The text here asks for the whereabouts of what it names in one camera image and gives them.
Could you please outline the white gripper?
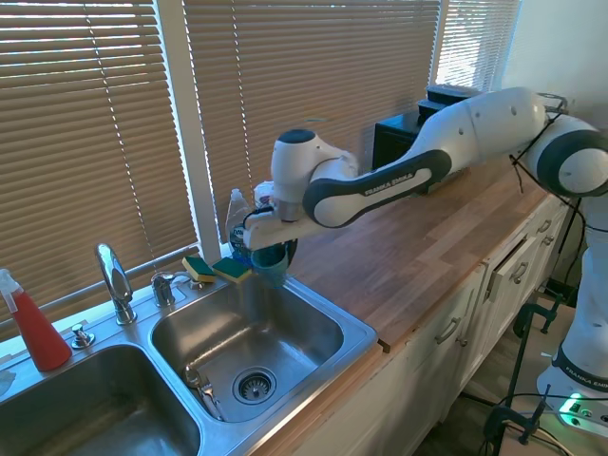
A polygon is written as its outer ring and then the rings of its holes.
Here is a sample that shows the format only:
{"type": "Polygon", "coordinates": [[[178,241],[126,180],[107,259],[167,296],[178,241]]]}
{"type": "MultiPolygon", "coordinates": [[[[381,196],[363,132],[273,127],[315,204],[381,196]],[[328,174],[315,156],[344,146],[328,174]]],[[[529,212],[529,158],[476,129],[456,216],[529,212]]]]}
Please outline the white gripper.
{"type": "Polygon", "coordinates": [[[274,208],[260,208],[245,218],[245,245],[248,249],[268,248],[268,260],[280,261],[287,255],[287,268],[293,263],[298,238],[316,232],[316,224],[308,217],[289,222],[283,221],[274,208]]]}

